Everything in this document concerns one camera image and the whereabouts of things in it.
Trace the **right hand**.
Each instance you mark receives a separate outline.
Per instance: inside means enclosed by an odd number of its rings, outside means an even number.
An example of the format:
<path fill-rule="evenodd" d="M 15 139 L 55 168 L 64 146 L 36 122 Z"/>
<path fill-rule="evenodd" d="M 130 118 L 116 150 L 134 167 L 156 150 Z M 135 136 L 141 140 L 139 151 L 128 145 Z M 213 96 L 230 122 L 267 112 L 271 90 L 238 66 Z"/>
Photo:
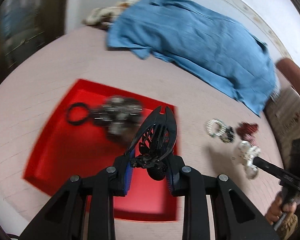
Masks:
<path fill-rule="evenodd" d="M 287 217 L 291 216 L 296 211 L 297 204 L 293 203 L 283 203 L 282 192 L 278 192 L 271 206 L 265 214 L 265 219 L 269 222 L 270 225 L 276 223 L 279 218 L 283 215 L 284 212 L 287 213 Z"/>

